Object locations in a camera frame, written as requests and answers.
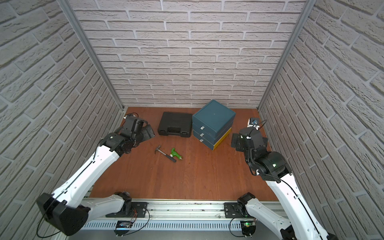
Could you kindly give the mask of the teal top drawer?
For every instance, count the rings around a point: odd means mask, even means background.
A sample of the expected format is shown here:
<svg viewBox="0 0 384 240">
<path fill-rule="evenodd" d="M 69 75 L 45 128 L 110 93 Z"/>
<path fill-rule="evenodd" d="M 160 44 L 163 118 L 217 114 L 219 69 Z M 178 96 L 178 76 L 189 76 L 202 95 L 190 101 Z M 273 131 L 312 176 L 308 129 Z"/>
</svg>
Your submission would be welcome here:
<svg viewBox="0 0 384 240">
<path fill-rule="evenodd" d="M 216 100 L 211 100 L 192 116 L 193 130 L 204 131 L 217 137 L 227 124 L 234 121 L 235 116 L 236 113 L 233 110 Z"/>
</svg>

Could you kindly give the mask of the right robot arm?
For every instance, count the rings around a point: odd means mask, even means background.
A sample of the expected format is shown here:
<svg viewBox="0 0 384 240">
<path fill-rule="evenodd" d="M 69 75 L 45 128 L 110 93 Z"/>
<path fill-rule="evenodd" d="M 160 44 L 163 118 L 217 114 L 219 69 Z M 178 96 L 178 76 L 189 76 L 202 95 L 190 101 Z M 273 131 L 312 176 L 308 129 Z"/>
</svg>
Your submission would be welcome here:
<svg viewBox="0 0 384 240">
<path fill-rule="evenodd" d="M 238 198 L 240 215 L 260 221 L 281 240 L 336 240 L 311 211 L 287 160 L 279 152 L 268 151 L 267 143 L 259 130 L 248 127 L 232 135 L 231 146 L 244 153 L 251 174 L 267 183 L 287 217 L 268 209 L 251 193 Z"/>
</svg>

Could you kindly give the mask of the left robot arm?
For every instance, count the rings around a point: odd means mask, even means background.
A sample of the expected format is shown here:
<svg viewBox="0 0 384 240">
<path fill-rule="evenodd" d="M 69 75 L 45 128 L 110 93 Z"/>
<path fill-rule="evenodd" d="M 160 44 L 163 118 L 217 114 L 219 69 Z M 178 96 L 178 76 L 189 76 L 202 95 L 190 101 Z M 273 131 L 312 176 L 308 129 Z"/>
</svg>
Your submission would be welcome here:
<svg viewBox="0 0 384 240">
<path fill-rule="evenodd" d="M 126 192 L 116 192 L 106 198 L 86 201 L 88 190 L 122 155 L 155 136 L 146 121 L 124 125 L 101 139 L 95 152 L 64 184 L 53 193 L 41 194 L 36 204 L 41 221 L 54 226 L 66 236 L 77 233 L 87 222 L 109 214 L 129 216 L 132 198 Z"/>
</svg>

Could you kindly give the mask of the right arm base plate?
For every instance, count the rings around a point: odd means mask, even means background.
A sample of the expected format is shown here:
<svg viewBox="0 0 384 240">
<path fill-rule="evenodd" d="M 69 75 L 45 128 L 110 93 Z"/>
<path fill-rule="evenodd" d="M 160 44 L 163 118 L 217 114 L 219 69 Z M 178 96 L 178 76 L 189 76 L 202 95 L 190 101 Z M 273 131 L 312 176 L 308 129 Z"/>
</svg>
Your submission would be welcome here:
<svg viewBox="0 0 384 240">
<path fill-rule="evenodd" d="M 224 203 L 224 213 L 226 219 L 233 219 L 233 218 L 245 218 L 245 219 L 252 219 L 253 217 L 249 216 L 247 211 L 245 210 L 245 207 L 242 205 L 239 205 L 238 203 Z"/>
</svg>

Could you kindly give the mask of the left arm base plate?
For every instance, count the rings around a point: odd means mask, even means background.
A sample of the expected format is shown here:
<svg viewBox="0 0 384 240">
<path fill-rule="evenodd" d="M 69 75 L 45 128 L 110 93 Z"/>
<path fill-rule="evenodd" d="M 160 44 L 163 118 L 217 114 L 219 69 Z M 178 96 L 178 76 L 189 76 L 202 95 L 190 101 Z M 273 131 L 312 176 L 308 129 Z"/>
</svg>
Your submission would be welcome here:
<svg viewBox="0 0 384 240">
<path fill-rule="evenodd" d="M 147 206 L 148 202 L 125 202 L 119 212 L 107 214 L 106 218 L 144 218 Z"/>
</svg>

